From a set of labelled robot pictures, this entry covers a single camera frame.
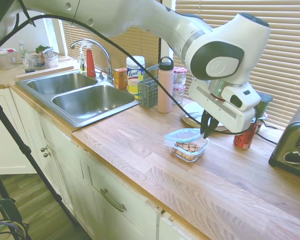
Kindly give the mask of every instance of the faucet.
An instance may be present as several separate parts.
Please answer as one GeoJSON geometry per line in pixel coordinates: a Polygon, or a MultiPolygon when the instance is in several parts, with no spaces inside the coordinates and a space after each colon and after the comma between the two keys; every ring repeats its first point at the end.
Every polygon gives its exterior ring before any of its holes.
{"type": "Polygon", "coordinates": [[[112,66],[111,66],[110,56],[109,56],[109,53],[107,52],[107,50],[104,48],[104,46],[102,46],[100,43],[98,43],[95,40],[92,40],[92,39],[89,39],[89,38],[83,38],[83,39],[80,39],[78,41],[74,41],[71,44],[70,48],[74,49],[77,44],[81,44],[81,43],[91,43],[93,45],[97,45],[104,52],[104,55],[106,56],[106,59],[108,61],[108,68],[107,68],[108,78],[107,78],[107,81],[111,84],[114,84],[114,80],[112,78],[112,66]]]}

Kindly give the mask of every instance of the stainless steel sink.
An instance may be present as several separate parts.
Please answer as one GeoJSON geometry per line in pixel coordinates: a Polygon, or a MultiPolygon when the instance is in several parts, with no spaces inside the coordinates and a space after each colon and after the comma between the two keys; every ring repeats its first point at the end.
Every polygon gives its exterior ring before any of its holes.
{"type": "Polygon", "coordinates": [[[43,95],[55,95],[96,84],[97,81],[80,73],[69,73],[32,80],[27,85],[43,95]]]}
{"type": "Polygon", "coordinates": [[[138,104],[107,78],[87,77],[78,70],[16,82],[74,127],[83,127],[138,104]]]}
{"type": "Polygon", "coordinates": [[[87,119],[121,108],[134,100],[133,95],[112,86],[97,85],[56,96],[52,102],[74,118],[87,119]]]}

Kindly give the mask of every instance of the blue container lid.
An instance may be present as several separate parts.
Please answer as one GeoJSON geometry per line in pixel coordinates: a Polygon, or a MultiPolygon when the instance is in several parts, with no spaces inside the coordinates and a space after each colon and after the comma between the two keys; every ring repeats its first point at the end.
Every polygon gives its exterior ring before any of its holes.
{"type": "Polygon", "coordinates": [[[200,134],[199,128],[183,128],[165,135],[164,139],[171,142],[189,143],[203,138],[203,136],[204,133],[200,134]]]}

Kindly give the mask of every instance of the red soda can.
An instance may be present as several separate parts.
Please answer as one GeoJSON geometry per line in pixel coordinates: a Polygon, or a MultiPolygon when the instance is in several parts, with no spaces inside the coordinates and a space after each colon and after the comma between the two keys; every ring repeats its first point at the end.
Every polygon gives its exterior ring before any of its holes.
{"type": "Polygon", "coordinates": [[[233,144],[240,149],[248,149],[252,143],[252,139],[256,133],[257,124],[254,122],[251,123],[250,127],[253,126],[250,130],[240,134],[235,135],[233,139],[233,144]]]}

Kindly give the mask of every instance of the wooden floor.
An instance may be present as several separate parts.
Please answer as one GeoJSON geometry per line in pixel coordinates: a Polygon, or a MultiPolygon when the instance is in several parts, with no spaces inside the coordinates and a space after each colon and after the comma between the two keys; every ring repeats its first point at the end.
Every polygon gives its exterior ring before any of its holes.
{"type": "Polygon", "coordinates": [[[72,225],[37,174],[4,175],[2,180],[33,240],[91,240],[81,226],[72,225]]]}

